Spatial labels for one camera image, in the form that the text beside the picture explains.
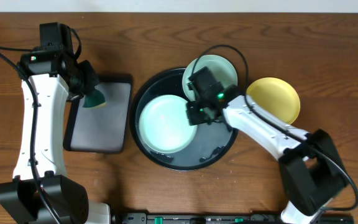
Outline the green yellow sponge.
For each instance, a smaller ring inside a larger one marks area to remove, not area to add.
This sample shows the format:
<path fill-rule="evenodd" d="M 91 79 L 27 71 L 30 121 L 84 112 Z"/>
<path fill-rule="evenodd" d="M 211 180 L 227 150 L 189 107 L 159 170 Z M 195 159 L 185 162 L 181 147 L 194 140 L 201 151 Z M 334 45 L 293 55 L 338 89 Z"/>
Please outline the green yellow sponge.
<path fill-rule="evenodd" d="M 97 89 L 90 91 L 85 95 L 83 107 L 95 108 L 106 104 L 104 95 Z"/>

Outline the light teal plate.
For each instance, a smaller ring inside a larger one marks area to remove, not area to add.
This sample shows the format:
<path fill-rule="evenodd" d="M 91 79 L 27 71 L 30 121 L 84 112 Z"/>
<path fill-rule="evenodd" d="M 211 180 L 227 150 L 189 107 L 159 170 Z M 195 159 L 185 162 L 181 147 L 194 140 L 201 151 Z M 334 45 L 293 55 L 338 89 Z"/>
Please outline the light teal plate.
<path fill-rule="evenodd" d="M 160 153 L 171 154 L 186 148 L 197 127 L 189 124 L 187 101 L 176 95 L 162 95 L 148 102 L 138 122 L 140 138 Z"/>

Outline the sage green plate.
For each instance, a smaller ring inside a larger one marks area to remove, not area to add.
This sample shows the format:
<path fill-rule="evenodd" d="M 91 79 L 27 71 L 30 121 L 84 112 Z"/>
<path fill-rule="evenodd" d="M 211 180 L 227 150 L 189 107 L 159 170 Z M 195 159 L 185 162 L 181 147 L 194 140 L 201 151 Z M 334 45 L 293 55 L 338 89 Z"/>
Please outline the sage green plate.
<path fill-rule="evenodd" d="M 214 78 L 221 82 L 224 88 L 230 85 L 238 85 L 236 69 L 232 63 L 224 57 L 218 55 L 204 55 L 198 60 L 197 64 L 195 64 L 196 61 L 197 59 L 194 59 L 185 68 L 182 78 L 183 92 L 189 101 L 195 101 L 194 91 L 188 88 L 188 83 L 190 82 L 189 77 L 192 74 L 193 68 L 195 68 L 195 72 L 197 72 L 203 67 L 207 67 L 211 70 Z"/>

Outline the yellow plate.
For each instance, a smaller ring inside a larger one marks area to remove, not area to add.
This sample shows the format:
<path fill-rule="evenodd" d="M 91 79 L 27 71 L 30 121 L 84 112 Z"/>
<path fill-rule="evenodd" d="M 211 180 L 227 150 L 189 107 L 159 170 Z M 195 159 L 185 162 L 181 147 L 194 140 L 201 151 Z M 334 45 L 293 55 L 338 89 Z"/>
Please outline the yellow plate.
<path fill-rule="evenodd" d="M 264 110 L 287 124 L 292 124 L 300 113 L 300 98 L 286 81 L 265 77 L 251 83 L 246 93 Z"/>

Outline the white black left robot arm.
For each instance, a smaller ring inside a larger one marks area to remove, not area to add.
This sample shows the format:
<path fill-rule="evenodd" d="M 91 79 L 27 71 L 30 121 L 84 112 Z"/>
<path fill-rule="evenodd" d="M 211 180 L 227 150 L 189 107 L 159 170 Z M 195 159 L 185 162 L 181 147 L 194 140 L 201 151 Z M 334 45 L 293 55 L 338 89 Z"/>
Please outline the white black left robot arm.
<path fill-rule="evenodd" d="M 0 204 L 16 223 L 112 223 L 108 204 L 92 202 L 67 177 L 63 156 L 66 102 L 94 93 L 97 76 L 80 51 L 38 50 L 24 54 L 24 122 L 12 180 L 0 184 Z"/>

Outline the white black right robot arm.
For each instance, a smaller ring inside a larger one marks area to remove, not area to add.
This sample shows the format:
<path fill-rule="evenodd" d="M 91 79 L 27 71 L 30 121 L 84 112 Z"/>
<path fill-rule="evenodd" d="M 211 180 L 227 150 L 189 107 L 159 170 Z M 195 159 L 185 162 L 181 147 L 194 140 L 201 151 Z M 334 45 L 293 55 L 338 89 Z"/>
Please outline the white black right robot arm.
<path fill-rule="evenodd" d="M 330 135 L 319 129 L 309 133 L 285 124 L 262 109 L 235 85 L 184 86 L 191 124 L 222 121 L 241 131 L 268 151 L 279 164 L 286 208 L 285 223 L 313 223 L 327 204 L 352 183 Z"/>

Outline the black round tray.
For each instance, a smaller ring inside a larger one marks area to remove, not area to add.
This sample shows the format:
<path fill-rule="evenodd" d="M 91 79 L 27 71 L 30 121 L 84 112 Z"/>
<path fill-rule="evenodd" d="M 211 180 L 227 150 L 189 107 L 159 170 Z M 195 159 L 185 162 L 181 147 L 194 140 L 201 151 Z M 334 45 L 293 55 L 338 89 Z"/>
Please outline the black round tray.
<path fill-rule="evenodd" d="M 225 124 L 201 124 L 195 138 L 179 152 L 162 153 L 148 147 L 140 136 L 141 111 L 152 99 L 161 95 L 176 95 L 187 99 L 181 85 L 185 68 L 162 71 L 147 80 L 139 89 L 131 105 L 129 116 L 132 137 L 139 150 L 152 162 L 167 169 L 189 171 L 208 167 L 222 158 L 236 140 L 238 131 L 229 131 Z"/>

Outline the black rectangular tray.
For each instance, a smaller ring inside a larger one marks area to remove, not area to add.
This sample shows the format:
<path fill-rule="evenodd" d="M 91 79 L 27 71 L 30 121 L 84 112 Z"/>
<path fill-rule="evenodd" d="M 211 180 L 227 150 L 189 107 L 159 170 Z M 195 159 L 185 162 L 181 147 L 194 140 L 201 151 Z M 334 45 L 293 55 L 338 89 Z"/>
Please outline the black rectangular tray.
<path fill-rule="evenodd" d="M 118 154 L 124 148 L 133 77 L 128 73 L 105 73 L 96 86 L 106 104 L 84 108 L 85 99 L 70 106 L 63 138 L 67 151 Z"/>

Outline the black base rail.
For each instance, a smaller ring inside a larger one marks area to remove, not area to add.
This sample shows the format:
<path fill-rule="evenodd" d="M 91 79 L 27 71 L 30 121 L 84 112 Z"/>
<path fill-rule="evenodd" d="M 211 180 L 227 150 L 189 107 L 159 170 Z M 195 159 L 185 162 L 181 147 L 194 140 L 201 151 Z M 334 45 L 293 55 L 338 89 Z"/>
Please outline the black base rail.
<path fill-rule="evenodd" d="M 122 224 L 232 224 L 232 223 L 283 223 L 278 215 L 148 215 L 125 213 Z"/>

